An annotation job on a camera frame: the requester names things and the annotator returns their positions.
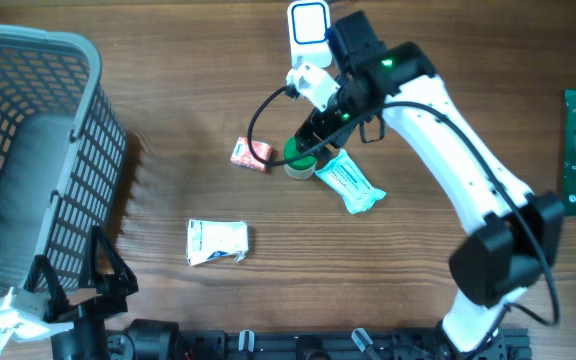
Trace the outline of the white plaster box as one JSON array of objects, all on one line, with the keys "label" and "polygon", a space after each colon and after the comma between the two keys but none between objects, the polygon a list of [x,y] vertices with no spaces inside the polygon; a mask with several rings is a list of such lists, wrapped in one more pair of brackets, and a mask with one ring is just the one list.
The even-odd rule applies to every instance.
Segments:
[{"label": "white plaster box", "polygon": [[187,222],[186,259],[189,266],[229,256],[239,262],[248,251],[249,230],[244,221],[189,219]]}]

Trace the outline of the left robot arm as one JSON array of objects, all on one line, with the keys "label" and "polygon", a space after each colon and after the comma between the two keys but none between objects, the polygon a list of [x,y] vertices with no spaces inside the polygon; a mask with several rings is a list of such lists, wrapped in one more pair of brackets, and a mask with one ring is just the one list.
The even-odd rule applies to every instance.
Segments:
[{"label": "left robot arm", "polygon": [[139,290],[137,277],[94,226],[84,246],[79,281],[96,295],[76,305],[69,302],[57,272],[45,255],[34,257],[23,288],[33,292],[46,281],[49,299],[40,316],[54,332],[55,359],[173,359],[179,339],[174,322],[136,319],[122,330],[108,331],[106,321],[128,311],[127,298]]}]

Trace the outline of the red orange small packet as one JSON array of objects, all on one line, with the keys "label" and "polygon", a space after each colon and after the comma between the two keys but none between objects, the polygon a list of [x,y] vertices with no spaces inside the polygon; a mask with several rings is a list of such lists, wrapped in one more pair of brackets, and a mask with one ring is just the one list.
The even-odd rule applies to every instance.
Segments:
[{"label": "red orange small packet", "polygon": [[[270,159],[272,147],[269,144],[260,141],[253,141],[252,147],[260,158],[266,161]],[[259,172],[265,172],[267,170],[267,166],[252,155],[248,145],[248,140],[245,137],[238,138],[231,154],[230,161],[234,165]]]}]

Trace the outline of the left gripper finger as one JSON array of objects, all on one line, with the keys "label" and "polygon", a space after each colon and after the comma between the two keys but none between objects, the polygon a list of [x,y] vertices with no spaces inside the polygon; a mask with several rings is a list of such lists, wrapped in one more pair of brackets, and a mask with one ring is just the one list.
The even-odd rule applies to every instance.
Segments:
[{"label": "left gripper finger", "polygon": [[[102,272],[99,258],[105,256],[111,272]],[[123,258],[115,250],[113,244],[100,226],[91,227],[89,237],[84,246],[84,261],[79,274],[80,288],[95,288],[96,290],[135,290],[136,276]]]},{"label": "left gripper finger", "polygon": [[71,305],[50,260],[45,255],[35,255],[23,289],[33,293],[41,277],[44,277],[49,292],[45,319],[55,320],[63,313],[67,313]]}]

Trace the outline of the teal tissue pack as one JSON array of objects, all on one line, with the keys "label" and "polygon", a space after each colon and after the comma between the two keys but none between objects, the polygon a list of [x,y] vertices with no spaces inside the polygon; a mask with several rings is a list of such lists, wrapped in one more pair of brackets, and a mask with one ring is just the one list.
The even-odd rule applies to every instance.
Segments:
[{"label": "teal tissue pack", "polygon": [[351,214],[370,210],[386,196],[386,192],[374,187],[349,156],[345,149],[330,160],[315,175],[341,196]]}]

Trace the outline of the green lid jar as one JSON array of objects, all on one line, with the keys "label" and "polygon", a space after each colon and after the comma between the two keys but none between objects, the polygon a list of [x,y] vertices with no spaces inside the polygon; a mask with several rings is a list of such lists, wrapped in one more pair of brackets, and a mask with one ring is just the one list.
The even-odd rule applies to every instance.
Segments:
[{"label": "green lid jar", "polygon": [[[300,155],[297,149],[297,140],[291,137],[284,145],[283,155],[285,159]],[[293,161],[284,165],[284,170],[289,177],[297,180],[304,180],[311,177],[316,169],[317,159],[314,156],[306,156],[300,160]]]}]

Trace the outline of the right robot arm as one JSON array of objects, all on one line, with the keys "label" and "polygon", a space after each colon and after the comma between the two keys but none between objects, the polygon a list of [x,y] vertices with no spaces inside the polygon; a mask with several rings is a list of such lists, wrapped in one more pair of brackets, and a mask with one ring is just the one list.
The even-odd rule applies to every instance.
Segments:
[{"label": "right robot arm", "polygon": [[313,105],[288,144],[288,165],[333,165],[349,136],[372,120],[397,132],[466,232],[449,260],[458,292],[441,323],[443,340],[453,358],[482,355],[521,296],[538,280],[553,283],[562,202],[554,193],[534,193],[495,157],[417,44],[388,47],[363,12],[332,20],[323,3],[294,5],[288,21],[287,91]]}]

